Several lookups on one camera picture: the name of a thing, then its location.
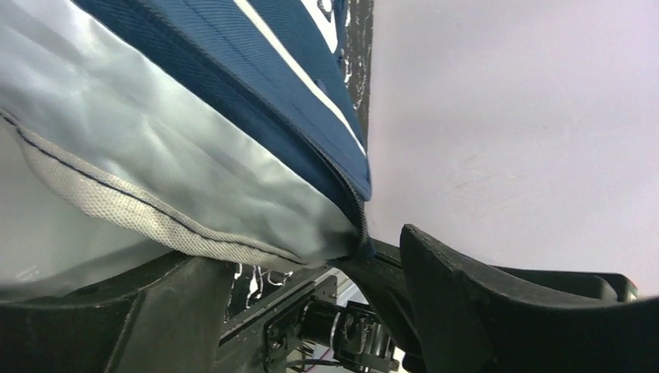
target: white wall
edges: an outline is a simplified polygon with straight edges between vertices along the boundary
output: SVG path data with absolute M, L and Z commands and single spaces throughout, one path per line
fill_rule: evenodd
M 383 0 L 373 51 L 375 238 L 659 294 L 658 1 Z

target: shiny gray fabric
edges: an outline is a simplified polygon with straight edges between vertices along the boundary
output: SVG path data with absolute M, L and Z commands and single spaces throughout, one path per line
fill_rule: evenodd
M 276 270 L 349 253 L 336 205 L 70 1 L 0 2 L 0 46 L 0 113 L 85 213 Z

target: black marble surface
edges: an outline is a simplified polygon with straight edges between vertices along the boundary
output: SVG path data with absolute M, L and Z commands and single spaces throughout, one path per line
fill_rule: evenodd
M 347 40 L 342 50 L 343 73 L 354 101 L 364 138 L 368 133 L 368 104 L 371 93 L 371 46 L 373 40 L 373 1 L 348 0 Z M 261 299 L 308 274 L 281 274 L 259 267 L 238 265 L 225 321 L 257 305 Z

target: black and white patterned surface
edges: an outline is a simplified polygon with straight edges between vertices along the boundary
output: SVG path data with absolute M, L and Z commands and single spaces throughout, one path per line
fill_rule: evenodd
M 373 39 L 373 1 L 348 0 L 347 40 L 343 49 L 345 83 L 364 134 L 368 133 L 368 104 L 371 93 L 371 45 Z M 281 274 L 259 267 L 239 265 L 225 320 L 256 305 L 295 279 L 296 274 Z

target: silver satin fabric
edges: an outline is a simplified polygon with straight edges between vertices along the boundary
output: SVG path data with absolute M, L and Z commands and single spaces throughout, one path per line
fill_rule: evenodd
M 68 0 L 0 2 L 0 110 L 47 186 L 174 249 L 290 270 L 347 255 L 357 234 L 318 190 Z M 223 240 L 247 251 L 227 254 Z M 276 257 L 249 257 L 256 247 Z

